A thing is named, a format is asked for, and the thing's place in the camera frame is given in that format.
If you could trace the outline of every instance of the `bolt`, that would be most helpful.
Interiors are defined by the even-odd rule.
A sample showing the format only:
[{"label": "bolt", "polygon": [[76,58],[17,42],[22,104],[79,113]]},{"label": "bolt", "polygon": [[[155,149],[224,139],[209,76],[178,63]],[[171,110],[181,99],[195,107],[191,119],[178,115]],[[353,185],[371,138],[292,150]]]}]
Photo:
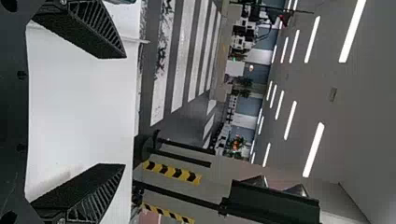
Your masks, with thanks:
[{"label": "bolt", "polygon": [[64,218],[61,218],[58,220],[57,224],[66,224],[66,220],[64,220]]},{"label": "bolt", "polygon": [[25,80],[27,78],[27,74],[23,71],[18,71],[17,76],[19,80]]}]

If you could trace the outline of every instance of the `ceiling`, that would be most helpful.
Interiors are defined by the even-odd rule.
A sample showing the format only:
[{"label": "ceiling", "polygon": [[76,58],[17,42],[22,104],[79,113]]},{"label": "ceiling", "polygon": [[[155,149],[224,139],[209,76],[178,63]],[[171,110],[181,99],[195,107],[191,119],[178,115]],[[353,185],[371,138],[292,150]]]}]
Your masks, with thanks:
[{"label": "ceiling", "polygon": [[[299,0],[297,14],[277,40],[277,53],[269,80],[277,84],[272,109],[264,101],[262,134],[256,137],[255,163],[262,164],[272,144],[267,166],[303,173],[319,122],[324,134],[311,176],[341,182],[372,223],[396,223],[393,189],[396,189],[396,31],[392,16],[396,1],[367,0],[346,63],[341,49],[357,0]],[[309,63],[304,57],[316,16],[318,33]],[[301,30],[293,63],[289,63],[296,30]],[[286,37],[289,46],[280,63]],[[331,88],[337,88],[334,102]],[[280,91],[285,91],[275,120]],[[291,104],[297,101],[288,141],[283,139]]]}]

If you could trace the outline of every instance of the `yellow and black hazard stripe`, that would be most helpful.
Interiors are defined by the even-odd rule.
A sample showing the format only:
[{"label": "yellow and black hazard stripe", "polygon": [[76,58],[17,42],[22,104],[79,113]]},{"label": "yellow and black hazard stripe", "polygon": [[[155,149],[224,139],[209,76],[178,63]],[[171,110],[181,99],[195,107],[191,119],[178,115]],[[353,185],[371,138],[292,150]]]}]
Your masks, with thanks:
[{"label": "yellow and black hazard stripe", "polygon": [[143,169],[164,175],[169,178],[186,181],[196,186],[201,184],[202,175],[195,174],[191,171],[155,163],[154,161],[145,161],[143,163]]},{"label": "yellow and black hazard stripe", "polygon": [[151,212],[155,212],[157,214],[160,214],[162,216],[171,217],[173,219],[176,219],[177,221],[182,221],[184,223],[189,223],[189,224],[194,224],[195,223],[195,220],[190,218],[190,217],[183,217],[183,216],[181,216],[181,215],[179,215],[177,213],[171,212],[171,211],[166,210],[166,209],[162,209],[162,208],[157,207],[157,206],[150,205],[148,203],[142,203],[142,207],[146,208],[147,210],[149,210]]}]

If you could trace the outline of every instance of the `fluorescent light strip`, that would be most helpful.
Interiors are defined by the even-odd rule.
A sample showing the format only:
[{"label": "fluorescent light strip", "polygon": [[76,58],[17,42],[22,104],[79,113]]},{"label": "fluorescent light strip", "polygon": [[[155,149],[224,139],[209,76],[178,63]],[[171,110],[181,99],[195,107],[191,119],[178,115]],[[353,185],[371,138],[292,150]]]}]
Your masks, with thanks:
[{"label": "fluorescent light strip", "polygon": [[355,12],[353,13],[352,20],[349,25],[349,29],[346,34],[346,41],[344,43],[343,49],[341,50],[339,63],[346,63],[349,56],[350,49],[352,48],[353,40],[355,39],[356,31],[358,30],[359,23],[361,21],[361,14],[363,13],[364,6],[366,5],[366,0],[358,0],[355,7]]},{"label": "fluorescent light strip", "polygon": [[253,153],[254,144],[255,144],[255,142],[253,140],[253,143],[251,144],[251,148],[250,148],[250,156],[251,156],[251,153]]},{"label": "fluorescent light strip", "polygon": [[273,97],[271,99],[270,108],[272,108],[272,106],[274,105],[274,100],[275,100],[275,95],[276,95],[276,88],[277,88],[277,85],[274,86],[274,92],[273,92]]},{"label": "fluorescent light strip", "polygon": [[271,63],[274,63],[274,61],[275,61],[276,49],[277,49],[277,45],[275,45],[275,47],[274,47],[273,59],[272,59]]},{"label": "fluorescent light strip", "polygon": [[285,135],[283,136],[285,141],[288,140],[288,137],[289,137],[290,126],[291,126],[291,123],[293,122],[294,113],[296,111],[296,106],[297,106],[297,102],[293,101],[293,104],[291,105],[290,114],[289,114],[288,124],[286,125]]},{"label": "fluorescent light strip", "polygon": [[267,160],[268,160],[268,155],[270,153],[270,149],[271,149],[271,143],[268,143],[267,150],[265,151],[264,161],[262,162],[262,167],[265,167],[267,165]]},{"label": "fluorescent light strip", "polygon": [[320,144],[321,137],[324,131],[324,124],[320,122],[317,127],[317,132],[315,133],[314,141],[312,142],[312,147],[309,150],[308,160],[306,160],[306,165],[303,172],[303,177],[308,178],[311,173],[312,165],[314,164],[315,157],[317,156],[318,147]]},{"label": "fluorescent light strip", "polygon": [[255,156],[256,156],[256,152],[253,152],[253,156],[251,156],[251,161],[250,161],[251,164],[253,164]]},{"label": "fluorescent light strip", "polygon": [[290,58],[289,58],[289,63],[292,63],[292,62],[293,62],[294,53],[295,53],[296,48],[297,48],[297,42],[298,42],[299,36],[300,36],[300,30],[297,30],[297,31],[296,31],[296,36],[294,37],[293,47],[291,48],[291,55],[290,55]]},{"label": "fluorescent light strip", "polygon": [[285,46],[283,46],[282,57],[280,58],[280,63],[283,63],[283,61],[285,60],[285,54],[286,54],[286,49],[288,49],[288,43],[289,43],[289,38],[286,37]]},{"label": "fluorescent light strip", "polygon": [[297,9],[297,4],[298,4],[298,0],[295,0],[294,6],[293,6],[293,10],[294,10],[294,11]]},{"label": "fluorescent light strip", "polygon": [[272,81],[270,81],[270,87],[268,88],[267,99],[266,99],[267,101],[270,99],[271,89],[272,89]]},{"label": "fluorescent light strip", "polygon": [[267,187],[267,188],[269,188],[269,186],[268,186],[268,182],[267,182],[267,178],[264,176],[264,183],[265,183],[265,186]]},{"label": "fluorescent light strip", "polygon": [[264,122],[264,116],[262,116],[262,121],[260,122],[260,128],[259,128],[259,135],[262,134],[262,124]]},{"label": "fluorescent light strip", "polygon": [[277,120],[279,118],[279,112],[280,112],[280,108],[282,107],[283,95],[284,94],[285,94],[284,91],[282,91],[280,93],[279,102],[277,103],[277,110],[276,110],[275,120]]},{"label": "fluorescent light strip", "polygon": [[262,108],[260,109],[259,118],[257,119],[257,124],[260,123],[260,118],[262,117]]},{"label": "fluorescent light strip", "polygon": [[291,7],[291,1],[293,1],[293,0],[289,0],[289,4],[288,4],[288,10],[290,9],[290,7]]},{"label": "fluorescent light strip", "polygon": [[315,19],[314,28],[312,29],[311,38],[309,39],[308,49],[306,50],[305,54],[305,63],[309,62],[309,57],[311,57],[312,47],[314,46],[315,37],[317,36],[318,26],[320,22],[320,16]]}]

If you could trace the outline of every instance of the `floor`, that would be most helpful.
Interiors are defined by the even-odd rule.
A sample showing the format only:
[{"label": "floor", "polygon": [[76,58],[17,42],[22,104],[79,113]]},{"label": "floor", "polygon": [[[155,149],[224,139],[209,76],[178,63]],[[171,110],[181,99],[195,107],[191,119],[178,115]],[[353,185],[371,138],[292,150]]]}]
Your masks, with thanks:
[{"label": "floor", "polygon": [[142,47],[139,61],[135,146],[159,129],[163,138],[202,147],[221,119],[215,116],[212,124],[222,104],[207,111],[221,5],[212,0],[148,0],[142,4],[140,38],[150,43]]}]

